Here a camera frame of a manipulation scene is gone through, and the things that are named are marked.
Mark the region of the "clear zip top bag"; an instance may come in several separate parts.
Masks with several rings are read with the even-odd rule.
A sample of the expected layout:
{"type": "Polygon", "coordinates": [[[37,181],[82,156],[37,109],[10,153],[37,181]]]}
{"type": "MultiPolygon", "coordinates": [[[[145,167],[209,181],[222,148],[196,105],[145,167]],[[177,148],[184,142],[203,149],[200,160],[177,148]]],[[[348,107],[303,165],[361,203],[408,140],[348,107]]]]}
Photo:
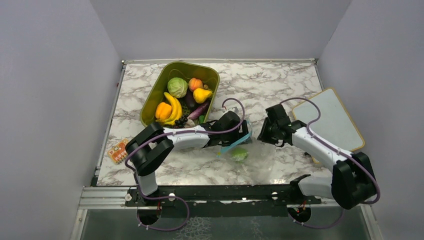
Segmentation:
{"type": "Polygon", "coordinates": [[[250,143],[222,146],[216,157],[229,163],[236,174],[236,179],[245,185],[269,184],[276,150],[273,145],[257,140],[250,132],[250,143]],[[243,161],[231,159],[231,151],[241,147],[248,150],[249,155],[243,161]]]}

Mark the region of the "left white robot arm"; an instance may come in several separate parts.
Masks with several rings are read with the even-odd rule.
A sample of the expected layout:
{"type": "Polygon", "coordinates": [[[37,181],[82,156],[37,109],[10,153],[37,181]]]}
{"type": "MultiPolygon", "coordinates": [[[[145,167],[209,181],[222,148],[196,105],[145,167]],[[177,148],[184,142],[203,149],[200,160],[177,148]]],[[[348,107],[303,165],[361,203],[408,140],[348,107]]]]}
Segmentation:
{"type": "Polygon", "coordinates": [[[247,120],[227,111],[219,119],[191,128],[168,128],[152,123],[125,146],[125,162],[132,162],[135,181],[139,186],[138,199],[144,205],[157,200],[158,185],[155,171],[172,151],[229,147],[249,136],[247,120]]]}

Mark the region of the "yellow fake lemon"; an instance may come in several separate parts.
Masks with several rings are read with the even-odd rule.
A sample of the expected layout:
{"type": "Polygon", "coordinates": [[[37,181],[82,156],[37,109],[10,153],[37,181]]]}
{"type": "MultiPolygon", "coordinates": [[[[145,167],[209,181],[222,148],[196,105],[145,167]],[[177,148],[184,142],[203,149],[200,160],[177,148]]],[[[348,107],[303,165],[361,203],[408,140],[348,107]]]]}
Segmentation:
{"type": "Polygon", "coordinates": [[[193,98],[196,103],[203,104],[206,100],[213,96],[213,94],[214,93],[209,89],[197,88],[193,91],[193,98]]]}

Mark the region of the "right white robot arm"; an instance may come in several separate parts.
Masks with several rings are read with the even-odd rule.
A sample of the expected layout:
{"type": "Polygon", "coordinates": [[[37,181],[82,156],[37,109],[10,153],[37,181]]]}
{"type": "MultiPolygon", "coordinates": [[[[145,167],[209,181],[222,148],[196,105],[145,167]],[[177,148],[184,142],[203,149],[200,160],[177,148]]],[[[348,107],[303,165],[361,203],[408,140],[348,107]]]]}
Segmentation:
{"type": "Polygon", "coordinates": [[[363,152],[341,149],[321,138],[300,120],[291,121],[284,107],[277,104],[267,108],[258,140],[267,144],[289,144],[317,159],[331,171],[330,177],[305,174],[291,181],[289,199],[300,204],[308,196],[335,200],[350,210],[359,204],[372,205],[381,197],[370,158],[363,152]]]}

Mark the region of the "dark fake grape bunch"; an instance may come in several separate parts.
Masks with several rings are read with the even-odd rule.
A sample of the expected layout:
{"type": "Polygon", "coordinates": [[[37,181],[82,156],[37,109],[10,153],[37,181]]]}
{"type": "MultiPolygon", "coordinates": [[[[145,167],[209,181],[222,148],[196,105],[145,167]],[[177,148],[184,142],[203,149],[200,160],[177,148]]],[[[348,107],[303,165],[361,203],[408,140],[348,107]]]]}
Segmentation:
{"type": "Polygon", "coordinates": [[[188,115],[187,114],[184,114],[182,117],[180,117],[179,119],[176,119],[174,121],[174,126],[173,127],[175,129],[183,129],[183,128],[185,128],[188,120],[189,120],[188,119],[188,115]]]}

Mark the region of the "green fake lime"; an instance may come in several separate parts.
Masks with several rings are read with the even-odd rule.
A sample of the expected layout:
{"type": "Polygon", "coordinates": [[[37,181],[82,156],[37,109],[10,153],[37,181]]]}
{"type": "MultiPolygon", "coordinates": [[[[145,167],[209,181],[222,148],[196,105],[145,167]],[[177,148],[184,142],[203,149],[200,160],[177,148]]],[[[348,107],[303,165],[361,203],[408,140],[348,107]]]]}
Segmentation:
{"type": "Polygon", "coordinates": [[[249,151],[243,147],[236,147],[230,152],[232,160],[240,162],[244,161],[249,156],[249,151]]]}

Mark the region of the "dark fake eggplant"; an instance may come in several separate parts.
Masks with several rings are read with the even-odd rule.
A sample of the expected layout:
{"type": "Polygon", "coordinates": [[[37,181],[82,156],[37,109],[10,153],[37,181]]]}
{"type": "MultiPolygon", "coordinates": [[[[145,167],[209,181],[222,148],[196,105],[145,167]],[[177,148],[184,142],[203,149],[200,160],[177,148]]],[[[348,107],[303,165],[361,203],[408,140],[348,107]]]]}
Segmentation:
{"type": "Polygon", "coordinates": [[[183,97],[183,101],[186,104],[187,108],[191,111],[196,110],[198,107],[198,103],[195,101],[193,93],[190,90],[186,92],[186,95],[183,97]]]}

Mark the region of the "orange fake peach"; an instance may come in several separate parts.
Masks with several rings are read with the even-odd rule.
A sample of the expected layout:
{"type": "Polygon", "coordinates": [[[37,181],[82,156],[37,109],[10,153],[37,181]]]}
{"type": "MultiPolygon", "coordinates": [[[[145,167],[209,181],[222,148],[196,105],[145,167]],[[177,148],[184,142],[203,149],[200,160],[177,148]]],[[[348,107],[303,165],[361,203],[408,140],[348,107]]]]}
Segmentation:
{"type": "Polygon", "coordinates": [[[196,89],[203,89],[204,84],[200,79],[191,78],[188,82],[188,88],[191,92],[194,92],[196,89]]]}

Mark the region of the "green fake cabbage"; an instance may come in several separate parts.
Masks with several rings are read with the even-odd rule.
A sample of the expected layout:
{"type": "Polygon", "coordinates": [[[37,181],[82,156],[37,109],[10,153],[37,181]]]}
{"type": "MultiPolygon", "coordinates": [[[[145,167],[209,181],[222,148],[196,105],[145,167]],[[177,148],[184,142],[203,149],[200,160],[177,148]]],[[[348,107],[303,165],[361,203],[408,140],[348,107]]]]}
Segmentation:
{"type": "Polygon", "coordinates": [[[180,77],[173,77],[167,83],[167,90],[171,96],[183,98],[187,94],[188,83],[180,77]]]}

